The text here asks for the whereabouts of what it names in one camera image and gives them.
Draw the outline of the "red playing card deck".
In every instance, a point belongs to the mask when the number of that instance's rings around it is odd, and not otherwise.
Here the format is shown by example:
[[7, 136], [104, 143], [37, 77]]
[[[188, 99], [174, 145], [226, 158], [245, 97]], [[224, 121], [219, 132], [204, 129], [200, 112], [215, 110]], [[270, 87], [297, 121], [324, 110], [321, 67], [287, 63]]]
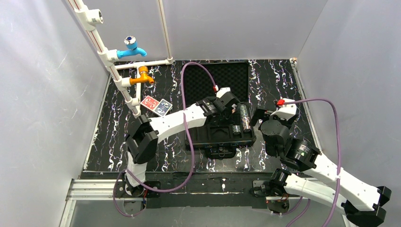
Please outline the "red playing card deck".
[[146, 96], [145, 98], [143, 98], [140, 104], [148, 110], [154, 111], [158, 107], [160, 102], [150, 96]]

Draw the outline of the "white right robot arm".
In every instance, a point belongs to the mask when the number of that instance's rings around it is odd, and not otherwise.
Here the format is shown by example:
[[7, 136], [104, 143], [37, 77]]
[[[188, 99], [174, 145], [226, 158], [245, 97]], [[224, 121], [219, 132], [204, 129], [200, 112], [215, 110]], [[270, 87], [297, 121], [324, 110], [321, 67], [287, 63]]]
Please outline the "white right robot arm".
[[288, 170], [276, 169], [271, 179], [257, 190], [271, 195], [284, 194], [307, 197], [335, 206], [335, 210], [358, 227], [377, 227], [384, 223], [383, 208], [392, 191], [385, 186], [371, 186], [357, 179], [330, 161], [316, 146], [290, 135], [296, 110], [269, 111], [258, 107], [250, 124], [261, 121], [259, 130], [268, 155], [303, 174], [314, 177], [311, 182]]

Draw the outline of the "blue orange poker chip stack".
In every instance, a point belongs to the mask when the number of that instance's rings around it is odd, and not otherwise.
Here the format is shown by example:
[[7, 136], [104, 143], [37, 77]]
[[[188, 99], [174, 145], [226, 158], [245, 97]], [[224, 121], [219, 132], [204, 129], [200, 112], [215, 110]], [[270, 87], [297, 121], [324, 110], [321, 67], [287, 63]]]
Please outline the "blue orange poker chip stack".
[[252, 130], [252, 126], [250, 124], [250, 117], [242, 117], [241, 123], [243, 127], [243, 132], [250, 132]]

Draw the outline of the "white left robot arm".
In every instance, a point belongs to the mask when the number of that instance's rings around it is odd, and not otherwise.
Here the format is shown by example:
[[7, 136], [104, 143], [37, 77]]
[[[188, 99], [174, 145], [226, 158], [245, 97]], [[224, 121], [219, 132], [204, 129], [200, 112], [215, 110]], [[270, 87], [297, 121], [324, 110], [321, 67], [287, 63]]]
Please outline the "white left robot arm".
[[140, 115], [128, 128], [125, 137], [129, 153], [125, 170], [126, 183], [133, 188], [141, 185], [152, 190], [145, 185], [147, 163], [156, 155], [161, 141], [182, 131], [189, 134], [191, 128], [202, 127], [226, 117], [239, 104], [240, 100], [232, 92], [225, 91], [166, 116], [147, 118]]

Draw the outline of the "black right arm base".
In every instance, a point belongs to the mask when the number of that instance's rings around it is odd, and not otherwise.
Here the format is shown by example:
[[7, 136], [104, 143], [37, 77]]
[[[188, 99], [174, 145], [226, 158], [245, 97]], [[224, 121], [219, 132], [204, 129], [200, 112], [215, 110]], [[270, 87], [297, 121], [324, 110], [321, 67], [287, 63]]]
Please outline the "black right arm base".
[[268, 209], [273, 214], [284, 215], [289, 211], [290, 194], [284, 189], [286, 180], [291, 175], [287, 170], [277, 169], [270, 180], [254, 180], [250, 194], [254, 197], [277, 197], [277, 199], [266, 200]]

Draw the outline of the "blue yellow poker chip stack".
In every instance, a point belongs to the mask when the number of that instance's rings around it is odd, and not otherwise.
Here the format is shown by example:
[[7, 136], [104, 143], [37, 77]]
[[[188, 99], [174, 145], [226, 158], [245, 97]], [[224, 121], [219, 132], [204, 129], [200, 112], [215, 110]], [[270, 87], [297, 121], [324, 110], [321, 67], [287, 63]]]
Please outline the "blue yellow poker chip stack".
[[249, 112], [248, 112], [248, 108], [247, 105], [242, 104], [239, 105], [239, 111], [240, 111], [240, 117], [243, 119], [248, 119], [249, 118]]

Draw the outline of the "blue playing card deck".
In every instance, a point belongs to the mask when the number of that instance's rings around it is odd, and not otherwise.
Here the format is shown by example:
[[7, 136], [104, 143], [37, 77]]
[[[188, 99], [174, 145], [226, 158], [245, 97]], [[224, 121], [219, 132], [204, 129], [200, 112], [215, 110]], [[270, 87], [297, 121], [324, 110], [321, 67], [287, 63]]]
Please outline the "blue playing card deck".
[[155, 107], [153, 112], [162, 117], [168, 114], [168, 112], [172, 109], [172, 104], [165, 99], [162, 99], [159, 104]]

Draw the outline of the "green poker chip stack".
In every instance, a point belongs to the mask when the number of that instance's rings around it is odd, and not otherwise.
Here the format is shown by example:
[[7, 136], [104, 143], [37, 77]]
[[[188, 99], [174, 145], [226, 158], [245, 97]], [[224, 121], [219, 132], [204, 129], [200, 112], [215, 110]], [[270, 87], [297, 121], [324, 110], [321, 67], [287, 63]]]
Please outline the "green poker chip stack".
[[233, 135], [241, 135], [241, 127], [240, 125], [232, 125]]

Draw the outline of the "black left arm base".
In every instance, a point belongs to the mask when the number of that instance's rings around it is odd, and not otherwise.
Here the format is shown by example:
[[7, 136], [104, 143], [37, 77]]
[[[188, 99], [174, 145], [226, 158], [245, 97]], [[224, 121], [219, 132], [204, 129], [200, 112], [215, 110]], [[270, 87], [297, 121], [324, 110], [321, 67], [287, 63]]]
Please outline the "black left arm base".
[[[117, 179], [113, 186], [112, 199], [117, 211], [124, 217], [135, 218], [143, 212], [147, 207], [147, 202], [149, 199], [159, 198], [160, 193], [153, 190], [149, 190], [142, 185], [132, 186], [125, 172], [119, 173]], [[139, 199], [140, 211], [135, 214], [130, 214], [125, 211], [124, 202], [122, 208], [117, 204], [117, 199]]]

